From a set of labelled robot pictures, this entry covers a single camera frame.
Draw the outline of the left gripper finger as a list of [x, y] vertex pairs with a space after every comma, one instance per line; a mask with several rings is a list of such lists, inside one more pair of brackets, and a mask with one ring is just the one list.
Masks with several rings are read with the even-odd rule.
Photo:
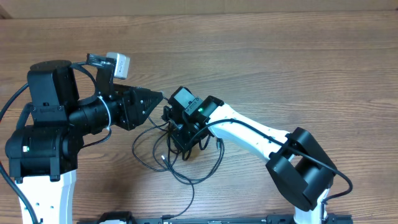
[[142, 104], [136, 104], [134, 106], [134, 112], [133, 112], [133, 123], [135, 126], [140, 126], [142, 125], [146, 119], [149, 117], [149, 115], [152, 113], [152, 111], [155, 109], [157, 105], [150, 105], [150, 106], [145, 106]]
[[144, 109], [153, 109], [164, 99], [161, 92], [139, 87], [133, 87], [132, 89], [136, 101]]

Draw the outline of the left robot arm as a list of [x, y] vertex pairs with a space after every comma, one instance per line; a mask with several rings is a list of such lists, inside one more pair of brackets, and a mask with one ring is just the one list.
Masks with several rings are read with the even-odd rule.
[[142, 125], [163, 94], [116, 84], [129, 57], [88, 54], [84, 62], [40, 62], [30, 67], [24, 88], [31, 101], [5, 145], [1, 174], [19, 197], [24, 223], [71, 223], [78, 153], [83, 138], [118, 126]]

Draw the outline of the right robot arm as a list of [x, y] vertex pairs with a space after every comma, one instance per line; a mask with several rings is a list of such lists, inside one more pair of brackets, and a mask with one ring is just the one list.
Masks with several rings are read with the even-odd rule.
[[228, 140], [262, 159], [280, 194], [295, 207], [295, 223], [326, 223], [326, 197], [336, 166], [305, 129], [270, 128], [232, 109], [219, 98], [201, 99], [183, 86], [164, 106], [162, 119], [183, 159], [207, 136]]

